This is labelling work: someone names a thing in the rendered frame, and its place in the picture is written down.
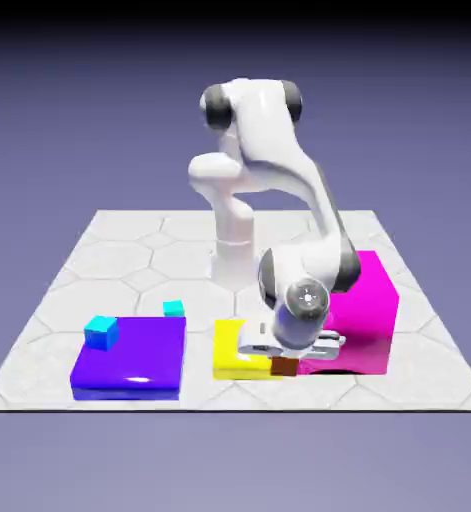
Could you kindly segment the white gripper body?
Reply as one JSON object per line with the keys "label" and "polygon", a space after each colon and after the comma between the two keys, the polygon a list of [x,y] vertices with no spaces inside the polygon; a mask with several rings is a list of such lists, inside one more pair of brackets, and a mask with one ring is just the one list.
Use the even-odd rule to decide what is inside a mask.
{"label": "white gripper body", "polygon": [[339,356],[346,337],[336,331],[323,330],[305,348],[287,348],[272,333],[268,324],[244,323],[238,334],[238,352],[244,355],[285,357],[289,359],[334,360]]}

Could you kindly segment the small brown cube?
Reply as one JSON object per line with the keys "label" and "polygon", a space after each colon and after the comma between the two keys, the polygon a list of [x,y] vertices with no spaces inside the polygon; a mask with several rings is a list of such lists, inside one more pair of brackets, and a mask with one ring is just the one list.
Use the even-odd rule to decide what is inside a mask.
{"label": "small brown cube", "polygon": [[288,357],[272,357],[270,374],[274,377],[295,377],[298,373],[300,360]]}

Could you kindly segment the large yellow box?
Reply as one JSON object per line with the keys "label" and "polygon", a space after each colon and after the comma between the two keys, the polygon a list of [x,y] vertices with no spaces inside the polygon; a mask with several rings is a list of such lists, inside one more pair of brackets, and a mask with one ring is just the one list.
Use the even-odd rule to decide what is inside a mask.
{"label": "large yellow box", "polygon": [[217,380],[280,380],[271,374],[271,361],[238,352],[241,319],[216,320],[213,336],[213,377]]}

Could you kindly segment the large magenta box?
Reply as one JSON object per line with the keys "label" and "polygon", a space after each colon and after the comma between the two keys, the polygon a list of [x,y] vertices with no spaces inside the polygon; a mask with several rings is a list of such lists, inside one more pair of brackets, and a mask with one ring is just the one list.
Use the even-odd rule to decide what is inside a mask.
{"label": "large magenta box", "polygon": [[359,279],[348,292],[331,296],[325,323],[346,341],[334,360],[301,360],[300,375],[387,372],[399,295],[376,252],[363,250],[358,256]]}

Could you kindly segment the large purple box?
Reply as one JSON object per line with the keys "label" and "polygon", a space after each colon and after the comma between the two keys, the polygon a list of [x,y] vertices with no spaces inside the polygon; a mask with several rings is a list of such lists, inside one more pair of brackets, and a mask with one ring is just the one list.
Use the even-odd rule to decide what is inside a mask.
{"label": "large purple box", "polygon": [[70,373],[73,398],[176,400],[186,340],[184,317],[116,317],[119,338],[109,351],[84,344]]}

